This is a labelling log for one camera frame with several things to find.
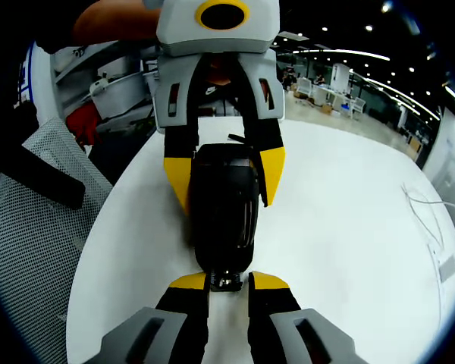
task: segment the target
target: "black circular hole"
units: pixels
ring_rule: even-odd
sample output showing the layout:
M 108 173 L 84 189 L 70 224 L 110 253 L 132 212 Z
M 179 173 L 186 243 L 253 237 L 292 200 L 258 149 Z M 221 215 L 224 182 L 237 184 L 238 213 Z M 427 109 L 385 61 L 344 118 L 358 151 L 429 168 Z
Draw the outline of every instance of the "black circular hole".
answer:
M 243 23 L 244 12 L 235 5 L 218 4 L 205 9 L 200 20 L 208 28 L 228 30 Z

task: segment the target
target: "person's arm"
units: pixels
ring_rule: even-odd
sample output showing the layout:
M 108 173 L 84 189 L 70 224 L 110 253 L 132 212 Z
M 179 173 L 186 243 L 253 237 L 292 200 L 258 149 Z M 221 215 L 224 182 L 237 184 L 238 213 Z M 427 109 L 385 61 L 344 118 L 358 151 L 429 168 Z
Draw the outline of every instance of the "person's arm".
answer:
M 159 17 L 160 9 L 148 10 L 142 0 L 99 0 L 76 20 L 72 41 L 82 46 L 119 39 L 155 38 Z

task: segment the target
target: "office floor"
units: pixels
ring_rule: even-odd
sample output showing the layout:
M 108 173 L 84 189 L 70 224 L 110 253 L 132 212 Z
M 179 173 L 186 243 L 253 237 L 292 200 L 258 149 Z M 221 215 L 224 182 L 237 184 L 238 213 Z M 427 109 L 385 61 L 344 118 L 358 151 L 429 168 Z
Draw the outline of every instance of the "office floor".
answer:
M 359 115 L 359 120 L 327 115 L 322 113 L 320 108 L 309 106 L 307 103 L 295 99 L 292 92 L 285 93 L 285 118 L 348 131 L 399 150 L 408 155 L 413 161 L 417 157 L 416 151 L 406 143 L 406 140 L 400 134 L 380 121 L 366 114 Z

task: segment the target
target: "white tabletop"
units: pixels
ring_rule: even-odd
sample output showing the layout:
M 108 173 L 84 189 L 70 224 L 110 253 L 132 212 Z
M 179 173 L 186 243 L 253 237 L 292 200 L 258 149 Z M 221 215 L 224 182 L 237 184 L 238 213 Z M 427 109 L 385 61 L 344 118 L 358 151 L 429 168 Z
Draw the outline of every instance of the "white tabletop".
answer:
M 260 205 L 249 270 L 285 280 L 302 308 L 352 336 L 369 363 L 415 362 L 455 307 L 455 274 L 441 284 L 435 269 L 455 256 L 455 230 L 445 207 L 432 206 L 444 238 L 438 247 L 401 185 L 418 191 L 415 197 L 440 197 L 388 146 L 299 121 L 284 121 L 281 132 L 284 173 L 273 206 Z M 228 133 L 243 134 L 239 118 L 199 121 L 201 144 L 224 143 Z M 155 133 L 140 150 L 89 234 L 67 311 L 71 363 L 95 355 L 102 336 L 137 310 L 155 307 L 171 281 L 199 271 L 163 171 L 163 141 Z M 415 208 L 437 231 L 431 208 Z M 253 362 L 246 298 L 246 285 L 240 293 L 210 294 L 204 363 Z

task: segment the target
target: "cardboard box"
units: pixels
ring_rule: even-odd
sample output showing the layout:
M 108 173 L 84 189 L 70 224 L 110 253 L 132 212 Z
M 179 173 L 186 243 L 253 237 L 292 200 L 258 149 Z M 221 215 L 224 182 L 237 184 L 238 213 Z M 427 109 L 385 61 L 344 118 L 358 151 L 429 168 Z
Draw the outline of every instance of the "cardboard box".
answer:
M 304 99 L 306 99 L 308 96 L 305 95 L 304 93 L 298 93 L 297 91 L 295 91 L 295 92 L 293 93 L 293 97 L 296 97 L 297 99 L 302 99 L 302 100 L 304 100 Z
M 330 105 L 322 105 L 322 112 L 330 115 L 332 113 L 332 107 Z

